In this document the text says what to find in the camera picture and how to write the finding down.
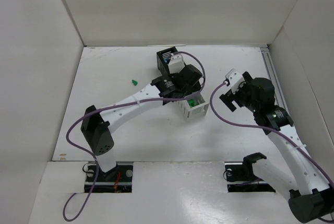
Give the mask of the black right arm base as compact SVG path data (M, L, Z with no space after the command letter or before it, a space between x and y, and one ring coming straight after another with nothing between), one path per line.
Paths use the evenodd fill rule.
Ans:
M248 155L243 161L227 161L224 163L223 178L227 182L228 193L257 193L276 190L253 173L252 165L267 157L259 152Z

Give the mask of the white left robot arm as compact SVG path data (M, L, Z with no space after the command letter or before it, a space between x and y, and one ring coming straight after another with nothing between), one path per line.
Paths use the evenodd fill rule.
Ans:
M103 112L97 110L94 105L86 109L81 132L96 156L101 174L106 181L110 181L118 173L118 164L113 155L112 133L148 110L199 93L203 88L199 83L200 79L205 79L204 71L188 64L178 73L153 79L139 92L113 105L112 109Z

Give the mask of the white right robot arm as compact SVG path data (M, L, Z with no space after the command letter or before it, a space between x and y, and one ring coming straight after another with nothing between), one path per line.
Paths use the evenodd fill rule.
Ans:
M226 74L229 91L220 100L231 110L246 107L288 165L288 176L262 153L225 166L227 181L263 180L288 202L294 217L307 223L333 214L333 181L316 165L295 130L288 112L275 102L275 87L267 78L252 78L235 69Z

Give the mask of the green 2x2 lego brick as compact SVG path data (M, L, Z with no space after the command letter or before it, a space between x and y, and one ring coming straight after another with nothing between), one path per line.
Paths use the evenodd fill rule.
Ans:
M196 106L196 100L194 100L194 99L190 99L190 100L188 100L187 102L188 102L188 105L189 105L191 108Z

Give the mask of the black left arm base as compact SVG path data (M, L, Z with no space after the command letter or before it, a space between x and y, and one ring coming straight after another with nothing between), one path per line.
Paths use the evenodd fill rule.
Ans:
M133 162L121 162L116 168L116 172L111 177L106 177L101 170L97 177L97 181L93 187L93 193L131 193L133 180ZM93 186L96 176L96 165L94 163L86 163L82 167L83 173L86 175L84 183L84 192L88 193Z

